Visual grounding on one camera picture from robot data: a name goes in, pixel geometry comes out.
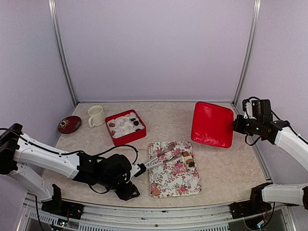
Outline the silver metal serving tongs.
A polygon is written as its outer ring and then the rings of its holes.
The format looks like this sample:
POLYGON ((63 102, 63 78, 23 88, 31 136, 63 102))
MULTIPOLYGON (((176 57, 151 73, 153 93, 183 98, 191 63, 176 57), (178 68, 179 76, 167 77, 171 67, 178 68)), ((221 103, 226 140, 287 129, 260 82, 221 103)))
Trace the silver metal serving tongs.
POLYGON ((164 165, 168 162, 177 160, 181 157, 181 154, 175 154, 171 155, 170 157, 165 157, 167 153, 170 153, 175 148, 175 144, 170 144, 167 148, 163 149, 160 153, 158 153, 156 156, 151 157, 149 160, 147 160, 145 163, 146 169, 152 169, 157 166, 164 165))

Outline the red box lid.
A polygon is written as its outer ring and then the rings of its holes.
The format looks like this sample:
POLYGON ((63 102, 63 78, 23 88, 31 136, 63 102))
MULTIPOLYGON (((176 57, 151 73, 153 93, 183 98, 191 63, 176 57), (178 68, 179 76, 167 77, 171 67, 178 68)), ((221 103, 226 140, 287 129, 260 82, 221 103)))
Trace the red box lid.
POLYGON ((191 139, 194 142, 219 148, 230 148, 233 140, 233 111, 219 105, 195 104, 191 139))

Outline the round swirl brown chocolate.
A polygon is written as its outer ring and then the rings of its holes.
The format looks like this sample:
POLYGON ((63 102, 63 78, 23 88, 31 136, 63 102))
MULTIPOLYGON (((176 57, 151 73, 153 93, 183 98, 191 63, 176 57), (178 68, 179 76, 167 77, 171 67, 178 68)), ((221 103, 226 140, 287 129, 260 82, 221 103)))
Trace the round swirl brown chocolate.
POLYGON ((182 155, 183 155, 184 157, 190 156, 190 154, 189 154, 188 152, 183 152, 182 155))

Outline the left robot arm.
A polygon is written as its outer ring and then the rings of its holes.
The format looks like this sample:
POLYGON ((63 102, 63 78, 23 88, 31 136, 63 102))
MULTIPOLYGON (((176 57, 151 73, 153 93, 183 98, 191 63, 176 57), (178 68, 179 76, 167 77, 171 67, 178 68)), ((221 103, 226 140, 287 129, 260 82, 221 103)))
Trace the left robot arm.
POLYGON ((23 133, 22 128, 15 123, 0 129, 0 173, 21 181, 40 201, 48 202, 55 213, 62 214, 67 210, 67 202, 58 196, 60 189, 44 183, 28 164, 56 172, 90 188, 99 184, 105 188, 104 193, 114 191, 124 201, 139 197, 140 192, 131 179, 141 167, 126 156, 104 157, 104 152, 89 155, 83 150, 63 151, 34 140, 23 133))

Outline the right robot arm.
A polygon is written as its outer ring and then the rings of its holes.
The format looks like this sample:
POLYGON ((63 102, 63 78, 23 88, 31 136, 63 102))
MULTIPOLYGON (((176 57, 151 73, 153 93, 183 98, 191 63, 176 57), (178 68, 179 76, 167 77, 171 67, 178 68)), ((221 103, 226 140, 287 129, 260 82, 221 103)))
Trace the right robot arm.
POLYGON ((269 167, 272 183, 251 190, 246 203, 249 213, 255 214, 271 203, 308 207, 308 142, 294 131, 287 120, 261 123, 255 118, 238 115, 232 124, 235 132, 257 135, 268 145, 260 150, 269 167))

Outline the brown sweet chocolate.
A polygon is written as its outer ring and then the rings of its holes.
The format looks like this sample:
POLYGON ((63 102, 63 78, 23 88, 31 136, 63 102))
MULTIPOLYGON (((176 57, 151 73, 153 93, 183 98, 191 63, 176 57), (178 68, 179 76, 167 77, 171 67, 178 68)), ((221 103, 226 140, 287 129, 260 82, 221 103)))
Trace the brown sweet chocolate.
POLYGON ((160 195, 160 190, 159 189, 155 189, 153 191, 154 195, 157 196, 157 195, 160 195))

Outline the red chocolate box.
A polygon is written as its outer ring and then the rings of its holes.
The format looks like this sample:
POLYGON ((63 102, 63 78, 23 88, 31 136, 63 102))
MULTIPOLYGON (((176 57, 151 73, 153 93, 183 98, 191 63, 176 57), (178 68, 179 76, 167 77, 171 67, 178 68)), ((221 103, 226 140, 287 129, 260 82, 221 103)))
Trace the red chocolate box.
POLYGON ((128 144, 146 137, 146 125, 133 109, 105 119, 106 127, 115 146, 128 144))

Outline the white paper chocolate cups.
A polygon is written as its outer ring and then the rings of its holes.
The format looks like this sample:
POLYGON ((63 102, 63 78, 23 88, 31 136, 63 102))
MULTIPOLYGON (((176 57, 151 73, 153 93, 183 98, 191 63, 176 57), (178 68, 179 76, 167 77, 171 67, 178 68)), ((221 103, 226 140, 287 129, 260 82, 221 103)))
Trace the white paper chocolate cups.
POLYGON ((118 116, 116 119, 112 119, 109 122, 107 122, 107 125, 109 127, 110 132, 112 130, 115 131, 115 134, 111 134, 114 139, 118 139, 120 137, 129 135, 133 132, 142 130, 145 128, 145 126, 141 123, 139 118, 135 113, 129 113, 124 116, 118 116), (135 121, 139 121, 139 125, 135 126, 133 124, 134 121, 131 121, 130 118, 136 118, 135 121), (110 127, 110 123, 115 123, 115 127, 110 127))

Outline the white square chocolate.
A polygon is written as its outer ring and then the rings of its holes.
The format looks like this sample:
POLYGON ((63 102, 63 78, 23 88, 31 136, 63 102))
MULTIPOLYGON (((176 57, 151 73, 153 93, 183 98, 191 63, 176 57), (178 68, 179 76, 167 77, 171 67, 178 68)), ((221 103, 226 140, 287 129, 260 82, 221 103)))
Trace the white square chocolate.
POLYGON ((187 162, 187 161, 189 161, 189 162, 193 161, 193 158, 192 158, 191 156, 184 156, 183 158, 184 158, 184 161, 185 161, 185 162, 187 162))

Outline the floral rectangular tray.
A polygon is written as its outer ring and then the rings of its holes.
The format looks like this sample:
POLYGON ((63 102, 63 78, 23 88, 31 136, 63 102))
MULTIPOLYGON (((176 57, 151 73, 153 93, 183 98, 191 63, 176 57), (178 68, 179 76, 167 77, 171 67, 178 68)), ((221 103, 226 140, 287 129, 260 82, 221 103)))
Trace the floral rectangular tray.
POLYGON ((153 198, 169 198, 199 195, 202 192, 201 180, 194 158, 193 147, 189 141, 152 142, 148 147, 149 159, 156 156, 170 144, 175 144, 175 148, 165 155, 181 154, 177 160, 164 165, 154 167, 149 170, 150 195, 153 198), (189 167, 189 161, 184 161, 183 152, 188 152, 195 163, 194 167, 189 167), (160 190, 160 195, 155 196, 153 191, 160 190))

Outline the cream ceramic mug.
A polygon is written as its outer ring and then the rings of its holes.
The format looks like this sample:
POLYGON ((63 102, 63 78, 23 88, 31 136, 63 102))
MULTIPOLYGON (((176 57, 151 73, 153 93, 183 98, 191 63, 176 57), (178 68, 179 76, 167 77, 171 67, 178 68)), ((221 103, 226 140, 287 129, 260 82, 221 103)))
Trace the cream ceramic mug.
POLYGON ((105 123, 105 113, 103 107, 94 105, 88 109, 88 124, 90 128, 101 126, 105 123))

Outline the red floral saucer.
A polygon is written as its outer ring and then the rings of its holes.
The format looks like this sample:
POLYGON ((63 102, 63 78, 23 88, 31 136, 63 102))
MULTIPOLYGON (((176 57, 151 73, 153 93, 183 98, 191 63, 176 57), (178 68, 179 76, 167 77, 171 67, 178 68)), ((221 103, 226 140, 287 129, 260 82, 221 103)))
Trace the red floral saucer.
POLYGON ((64 118, 58 124, 58 131, 62 134, 71 134, 79 129, 82 124, 82 120, 79 116, 72 115, 64 118))

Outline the aluminium table front rail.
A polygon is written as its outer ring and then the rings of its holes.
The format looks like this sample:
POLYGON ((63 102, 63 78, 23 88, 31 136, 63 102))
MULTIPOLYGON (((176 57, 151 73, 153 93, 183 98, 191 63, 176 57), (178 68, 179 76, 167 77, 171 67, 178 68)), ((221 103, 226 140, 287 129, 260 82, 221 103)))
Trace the aluminium table front rail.
POLYGON ((33 194, 26 195, 16 231, 236 231, 247 230, 254 218, 233 219, 228 204, 139 208, 85 203, 80 219, 65 221, 40 205, 33 194))

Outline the left aluminium frame post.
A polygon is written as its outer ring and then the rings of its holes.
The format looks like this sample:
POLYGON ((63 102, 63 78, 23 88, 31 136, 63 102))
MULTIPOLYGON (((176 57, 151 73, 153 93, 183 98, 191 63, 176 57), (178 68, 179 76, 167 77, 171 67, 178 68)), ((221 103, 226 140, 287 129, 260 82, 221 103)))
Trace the left aluminium frame post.
POLYGON ((76 95, 76 92, 73 86, 73 81, 69 73, 69 68, 68 68, 68 64, 67 64, 67 60, 65 56, 64 46, 63 46, 62 37, 61 37, 61 30, 60 30, 60 25, 59 25, 59 19, 57 15, 56 1, 48 0, 48 7, 49 7, 50 16, 51 16, 51 24, 52 24, 53 33, 55 36, 56 47, 57 47, 61 67, 62 67, 63 74, 64 74, 64 80, 68 88, 71 102, 73 106, 76 107, 79 101, 77 99, 77 95, 76 95))

